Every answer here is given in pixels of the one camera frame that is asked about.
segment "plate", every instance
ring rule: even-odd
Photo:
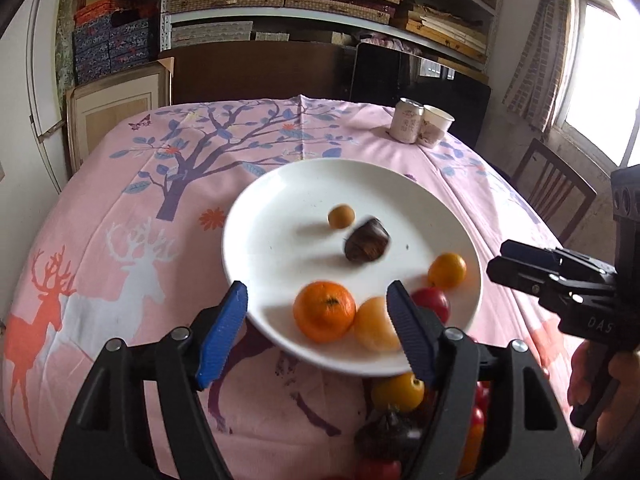
[[[343,203],[354,209],[356,221],[331,230],[327,215]],[[344,240],[370,216],[382,222],[391,243],[380,260],[357,266],[345,258]],[[358,376],[397,375],[410,367],[403,352],[370,352],[353,333],[328,344],[306,338],[291,305],[307,283],[340,283],[360,305],[385,295],[393,280],[409,292],[424,286],[436,256],[455,252],[466,261],[467,277],[447,294],[449,324],[468,329],[481,297],[478,254],[453,213],[407,177],[355,160],[302,160],[255,180],[229,211],[222,250],[229,282],[247,285],[248,316],[267,338],[309,363]]]

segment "pink fabric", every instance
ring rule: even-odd
[[[399,144],[386,134],[391,113],[302,96],[179,105],[133,117],[105,137],[36,238],[8,320],[6,418],[47,475],[104,342],[158,340],[220,301],[226,213],[246,186],[276,166],[340,156],[405,174],[455,213],[483,266],[507,238],[558,245],[473,151],[451,136],[435,150]],[[514,338],[529,342],[567,413],[577,341],[557,324],[536,301],[485,280],[470,332],[502,346]],[[352,469],[353,435],[366,414],[362,380],[298,362],[249,325],[224,377],[201,400],[236,479],[314,480]],[[153,391],[148,412],[159,465],[175,476]]]

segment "white deer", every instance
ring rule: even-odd
[[[118,229],[113,224],[106,236],[106,245],[111,257],[120,262],[128,275],[116,301],[103,298],[88,298],[73,294],[64,307],[62,330],[56,338],[78,346],[88,357],[95,360],[102,347],[112,337],[129,343],[142,322],[143,303],[148,296],[156,303],[164,302],[164,292],[158,280],[154,262],[170,262],[176,254],[169,254],[172,244],[158,233],[150,241],[151,218],[127,234],[127,253],[121,256],[113,245],[113,235]],[[142,255],[134,252],[142,248]]]

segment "silver rivet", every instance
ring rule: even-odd
[[[189,329],[185,326],[179,326],[171,330],[171,339],[174,341],[184,341],[189,337]]]
[[[107,344],[104,346],[109,352],[117,352],[122,348],[122,339],[114,337],[113,339],[109,339]]]
[[[521,341],[520,339],[514,339],[513,341],[511,341],[511,347],[516,352],[520,352],[520,353],[524,353],[527,350],[529,350],[529,347],[527,346],[527,344],[524,341]]]
[[[462,333],[462,330],[451,327],[451,328],[445,329],[444,337],[446,337],[451,341],[460,341],[464,337],[464,334]]]

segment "wooden picture frame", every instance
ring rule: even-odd
[[[147,63],[67,92],[66,124],[73,173],[121,121],[171,104],[172,61]]]

